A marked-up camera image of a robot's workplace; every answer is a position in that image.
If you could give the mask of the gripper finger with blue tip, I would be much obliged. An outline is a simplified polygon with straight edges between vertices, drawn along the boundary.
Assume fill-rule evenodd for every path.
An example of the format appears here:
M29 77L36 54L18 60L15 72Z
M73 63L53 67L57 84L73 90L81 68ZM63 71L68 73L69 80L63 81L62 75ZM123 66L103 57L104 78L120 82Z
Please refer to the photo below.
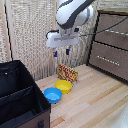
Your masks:
M66 49L66 55L69 55L70 53L70 46Z
M56 50L56 48L53 48L53 57L57 57L57 50Z

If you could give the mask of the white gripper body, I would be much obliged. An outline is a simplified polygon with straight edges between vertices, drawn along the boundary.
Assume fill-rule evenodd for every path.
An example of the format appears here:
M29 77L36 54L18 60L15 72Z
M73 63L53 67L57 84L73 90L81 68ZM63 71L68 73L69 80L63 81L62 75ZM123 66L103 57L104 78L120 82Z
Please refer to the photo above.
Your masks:
M73 32L71 34L61 34L59 30L49 31L46 34L46 38L46 46L48 48L75 45L79 41L79 35L77 32Z

